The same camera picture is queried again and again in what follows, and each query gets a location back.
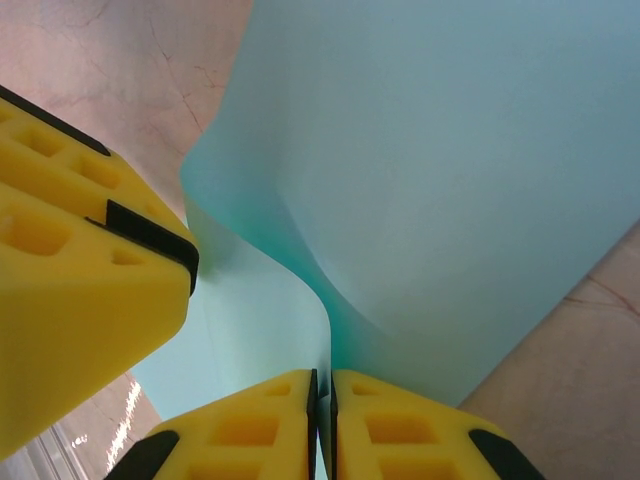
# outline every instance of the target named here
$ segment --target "black strip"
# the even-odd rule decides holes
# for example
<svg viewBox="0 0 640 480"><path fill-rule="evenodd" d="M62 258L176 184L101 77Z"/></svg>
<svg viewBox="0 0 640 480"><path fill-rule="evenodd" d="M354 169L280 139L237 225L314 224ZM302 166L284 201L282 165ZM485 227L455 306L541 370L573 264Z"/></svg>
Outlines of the black strip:
<svg viewBox="0 0 640 480"><path fill-rule="evenodd" d="M506 438L482 429L471 430L469 438L500 480L545 480L518 447Z"/></svg>
<svg viewBox="0 0 640 480"><path fill-rule="evenodd" d="M153 480L180 440L165 430L136 442L104 480Z"/></svg>
<svg viewBox="0 0 640 480"><path fill-rule="evenodd" d="M309 480L316 478L316 449L318 445L318 370L311 370L309 395L307 396L307 445L309 455Z"/></svg>
<svg viewBox="0 0 640 480"><path fill-rule="evenodd" d="M198 262L200 261L198 249L193 243L113 200L107 200L106 218L105 225L90 218L87 220L115 235L184 265L191 274L191 293L193 293L196 288Z"/></svg>
<svg viewBox="0 0 640 480"><path fill-rule="evenodd" d="M336 395L336 386L333 383L333 373L331 374L329 413L331 416L331 480L338 480L338 396Z"/></svg>
<svg viewBox="0 0 640 480"><path fill-rule="evenodd" d="M17 93L13 93L11 90L0 85L0 98L6 100L7 102L15 105L21 110L24 110L30 115L33 115L37 119L43 121L44 123L52 126L56 130L61 131L65 135L70 136L74 140L77 140L80 143L83 143L87 147L95 150L96 152L104 155L105 157L110 157L111 152L105 147L102 143L96 140L93 137L90 137L84 132L81 132L75 127L72 127L67 122L60 120L58 117L51 115L46 110L43 110L39 106L31 103L26 98L22 98Z"/></svg>

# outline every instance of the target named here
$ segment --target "pink marble surface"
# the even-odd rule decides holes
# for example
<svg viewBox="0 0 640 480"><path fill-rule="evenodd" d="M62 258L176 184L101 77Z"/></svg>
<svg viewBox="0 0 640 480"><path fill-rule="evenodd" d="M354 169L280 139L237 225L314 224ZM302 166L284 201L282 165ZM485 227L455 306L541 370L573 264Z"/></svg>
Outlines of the pink marble surface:
<svg viewBox="0 0 640 480"><path fill-rule="evenodd" d="M250 7L4 0L1 83L120 152L181 212L180 163L218 107ZM637 226L463 408L501 425L549 478L637 478L639 312ZM63 425L93 479L157 421L126 375Z"/></svg>

